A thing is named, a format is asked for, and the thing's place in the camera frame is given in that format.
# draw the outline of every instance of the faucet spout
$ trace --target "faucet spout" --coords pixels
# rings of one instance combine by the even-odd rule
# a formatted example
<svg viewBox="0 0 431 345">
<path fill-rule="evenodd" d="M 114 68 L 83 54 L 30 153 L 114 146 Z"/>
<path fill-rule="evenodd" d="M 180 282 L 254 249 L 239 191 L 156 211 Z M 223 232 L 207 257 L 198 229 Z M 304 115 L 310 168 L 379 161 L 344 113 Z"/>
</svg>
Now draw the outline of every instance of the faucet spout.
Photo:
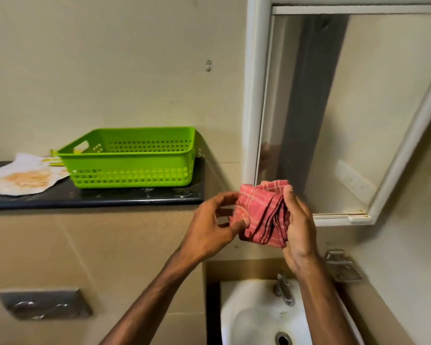
<svg viewBox="0 0 431 345">
<path fill-rule="evenodd" d="M 274 287 L 274 292 L 277 296 L 283 297 L 283 300 L 287 305 L 292 305 L 294 297 L 292 296 L 292 293 L 290 291 L 287 279 L 284 278 L 281 274 L 278 274 L 277 283 Z"/>
</svg>

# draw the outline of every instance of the white mirror frame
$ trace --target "white mirror frame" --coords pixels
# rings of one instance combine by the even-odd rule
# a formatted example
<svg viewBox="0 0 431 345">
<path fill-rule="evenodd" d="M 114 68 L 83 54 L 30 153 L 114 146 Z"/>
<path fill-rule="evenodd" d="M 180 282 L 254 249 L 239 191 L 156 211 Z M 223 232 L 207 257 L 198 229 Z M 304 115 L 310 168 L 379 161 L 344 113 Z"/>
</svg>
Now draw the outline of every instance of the white mirror frame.
<svg viewBox="0 0 431 345">
<path fill-rule="evenodd" d="M 431 5 L 297 5 L 312 0 L 248 0 L 244 63 L 242 182 L 255 184 L 267 81 L 268 39 L 272 15 L 302 14 L 431 14 Z M 429 0 L 405 0 L 425 3 Z M 385 174 L 367 214 L 314 214 L 316 226 L 375 224 L 407 162 L 431 121 L 431 84 Z"/>
</svg>

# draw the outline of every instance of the mirror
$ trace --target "mirror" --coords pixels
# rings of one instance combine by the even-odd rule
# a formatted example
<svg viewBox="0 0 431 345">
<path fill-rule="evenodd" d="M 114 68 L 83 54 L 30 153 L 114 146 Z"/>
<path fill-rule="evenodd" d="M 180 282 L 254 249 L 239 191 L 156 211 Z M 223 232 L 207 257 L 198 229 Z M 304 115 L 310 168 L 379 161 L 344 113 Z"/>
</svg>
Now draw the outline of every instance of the mirror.
<svg viewBox="0 0 431 345">
<path fill-rule="evenodd" d="M 431 83 L 431 15 L 274 16 L 257 183 L 366 213 Z"/>
</svg>

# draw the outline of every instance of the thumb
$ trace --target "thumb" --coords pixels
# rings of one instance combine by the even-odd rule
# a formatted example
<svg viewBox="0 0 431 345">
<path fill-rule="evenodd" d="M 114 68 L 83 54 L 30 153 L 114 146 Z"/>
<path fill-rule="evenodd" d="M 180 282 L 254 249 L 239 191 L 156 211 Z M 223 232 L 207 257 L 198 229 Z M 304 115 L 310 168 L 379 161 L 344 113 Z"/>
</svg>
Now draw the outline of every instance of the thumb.
<svg viewBox="0 0 431 345">
<path fill-rule="evenodd" d="M 305 214 L 297 201 L 297 197 L 294 195 L 294 189 L 291 185 L 284 186 L 283 196 L 284 202 L 286 203 L 287 209 L 289 209 L 292 217 Z"/>
<path fill-rule="evenodd" d="M 232 239 L 236 237 L 237 234 L 243 232 L 247 226 L 249 226 L 250 221 L 249 218 L 243 218 L 241 220 L 238 220 L 236 223 L 233 223 L 228 229 L 232 233 Z"/>
</svg>

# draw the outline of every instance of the sink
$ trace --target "sink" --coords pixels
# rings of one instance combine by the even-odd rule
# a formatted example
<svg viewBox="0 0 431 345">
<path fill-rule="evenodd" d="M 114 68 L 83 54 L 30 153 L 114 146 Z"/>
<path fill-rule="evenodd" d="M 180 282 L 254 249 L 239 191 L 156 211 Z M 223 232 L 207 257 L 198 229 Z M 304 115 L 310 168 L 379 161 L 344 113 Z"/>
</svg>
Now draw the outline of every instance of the sink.
<svg viewBox="0 0 431 345">
<path fill-rule="evenodd" d="M 221 282 L 223 345 L 312 345 L 297 280 L 289 280 L 294 297 L 286 305 L 273 293 L 276 280 Z M 361 334 L 340 300 L 360 345 Z"/>
</svg>

